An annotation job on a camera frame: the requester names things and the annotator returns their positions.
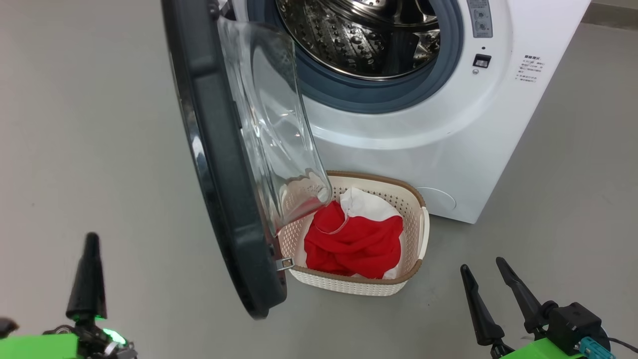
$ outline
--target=clothes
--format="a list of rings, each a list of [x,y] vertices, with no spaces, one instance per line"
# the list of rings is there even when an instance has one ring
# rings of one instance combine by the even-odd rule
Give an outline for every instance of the clothes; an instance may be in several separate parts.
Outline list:
[[[381,279],[401,258],[403,218],[382,198],[350,188],[315,213],[304,238],[308,268]]]

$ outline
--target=gray floor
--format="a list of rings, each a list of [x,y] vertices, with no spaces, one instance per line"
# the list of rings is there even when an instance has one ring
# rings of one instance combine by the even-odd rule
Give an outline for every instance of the gray floor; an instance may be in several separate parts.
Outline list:
[[[21,333],[64,323],[81,236],[95,230],[106,325],[133,338],[141,358],[488,358],[473,336],[463,263],[507,342],[528,342],[496,256],[541,301],[579,301],[610,334],[638,342],[638,33],[578,29],[479,222],[433,218],[425,264],[399,294],[348,296],[290,278],[286,303],[254,322],[209,240],[174,121],[159,9],[15,11],[18,3],[0,5],[0,27],[15,35],[0,36],[9,48],[0,66],[0,314]],[[46,19],[37,33],[29,11]],[[142,15],[153,21],[140,27]],[[96,42],[108,51],[82,50]]]

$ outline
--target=washing machine door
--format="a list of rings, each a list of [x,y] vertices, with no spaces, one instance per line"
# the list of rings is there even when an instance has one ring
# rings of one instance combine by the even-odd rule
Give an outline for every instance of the washing machine door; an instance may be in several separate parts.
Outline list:
[[[254,318],[286,299],[281,228],[332,190],[297,91],[293,40],[220,16],[217,0],[163,0],[175,86],[219,248]]]

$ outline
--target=laundry basket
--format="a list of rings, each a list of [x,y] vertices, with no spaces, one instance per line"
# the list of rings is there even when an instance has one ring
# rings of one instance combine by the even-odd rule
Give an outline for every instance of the laundry basket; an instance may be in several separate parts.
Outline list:
[[[378,195],[393,205],[403,216],[404,243],[396,279],[367,279],[345,277],[312,270],[296,264],[290,273],[305,284],[335,292],[367,296],[388,296],[397,293],[408,279],[419,270],[426,254],[429,236],[429,217],[425,202],[419,192],[409,184],[381,176],[352,172],[327,171],[332,183],[332,199],[350,187]],[[285,226],[279,233],[279,244],[284,257],[299,255],[299,245],[304,241],[313,216],[307,216]]]

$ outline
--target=green light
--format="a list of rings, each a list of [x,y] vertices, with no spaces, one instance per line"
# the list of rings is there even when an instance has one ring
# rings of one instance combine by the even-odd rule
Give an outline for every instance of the green light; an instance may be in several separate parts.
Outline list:
[[[104,333],[106,333],[106,335],[108,335],[109,337],[111,337],[111,339],[112,339],[114,342],[120,343],[120,344],[122,344],[123,346],[125,346],[125,345],[126,345],[126,339],[124,339],[124,337],[123,337],[122,335],[119,335],[119,334],[118,334],[115,330],[111,330],[111,329],[106,329],[106,328],[104,328],[104,329],[102,329],[102,331],[103,331]]]

